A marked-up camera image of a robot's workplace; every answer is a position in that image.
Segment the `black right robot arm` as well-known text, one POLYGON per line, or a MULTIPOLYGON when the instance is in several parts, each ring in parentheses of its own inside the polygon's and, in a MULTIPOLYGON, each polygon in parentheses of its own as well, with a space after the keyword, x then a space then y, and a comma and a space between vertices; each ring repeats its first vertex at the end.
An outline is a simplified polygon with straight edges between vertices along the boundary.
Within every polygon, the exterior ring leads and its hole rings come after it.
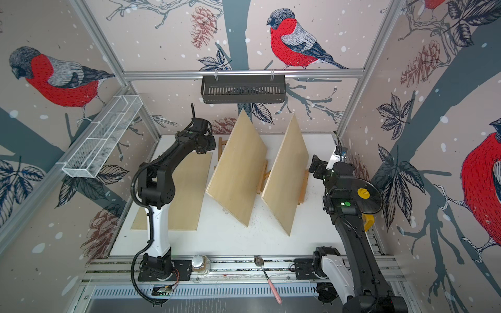
POLYGON ((382 194, 369 181, 354 177, 354 166, 330 164, 313 156, 309 172, 325 187, 323 209, 343 243, 348 265, 337 249, 318 247, 313 266, 333 284, 343 312, 408 312, 404 297, 397 296, 382 274, 365 234, 362 216, 382 209, 382 194))

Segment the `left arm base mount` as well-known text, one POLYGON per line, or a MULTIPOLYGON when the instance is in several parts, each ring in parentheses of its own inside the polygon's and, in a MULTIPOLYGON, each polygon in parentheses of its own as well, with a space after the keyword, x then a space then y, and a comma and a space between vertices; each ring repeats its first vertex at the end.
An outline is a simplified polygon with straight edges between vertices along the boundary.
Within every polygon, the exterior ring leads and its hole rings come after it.
POLYGON ((173 270, 170 275, 157 273, 151 269, 146 269, 145 266, 140 266, 138 275, 139 282, 187 282, 190 280, 192 274, 191 260, 174 260, 173 270))

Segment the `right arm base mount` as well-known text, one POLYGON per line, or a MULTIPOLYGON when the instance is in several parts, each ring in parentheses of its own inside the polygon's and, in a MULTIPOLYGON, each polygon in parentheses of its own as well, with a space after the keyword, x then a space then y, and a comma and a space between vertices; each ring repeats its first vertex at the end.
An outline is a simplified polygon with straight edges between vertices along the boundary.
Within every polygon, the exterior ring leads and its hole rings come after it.
POLYGON ((314 269, 312 258, 296 258, 294 259, 294 273, 297 280, 325 280, 326 276, 320 275, 314 269))

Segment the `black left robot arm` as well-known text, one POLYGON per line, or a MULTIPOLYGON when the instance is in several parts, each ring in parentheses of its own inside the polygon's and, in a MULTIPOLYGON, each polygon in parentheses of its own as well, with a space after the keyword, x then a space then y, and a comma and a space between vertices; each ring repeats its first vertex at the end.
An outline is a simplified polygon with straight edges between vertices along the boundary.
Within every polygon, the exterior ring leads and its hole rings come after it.
POLYGON ((173 144, 162 155, 142 163, 134 175, 131 196, 134 203, 147 213, 147 246, 137 253, 143 256, 141 273, 155 273, 161 279, 174 273, 172 248, 168 236, 161 233, 168 228, 168 210, 176 195, 173 173, 192 152, 201 155, 215 148, 211 123, 193 117, 189 125, 175 135, 173 144))

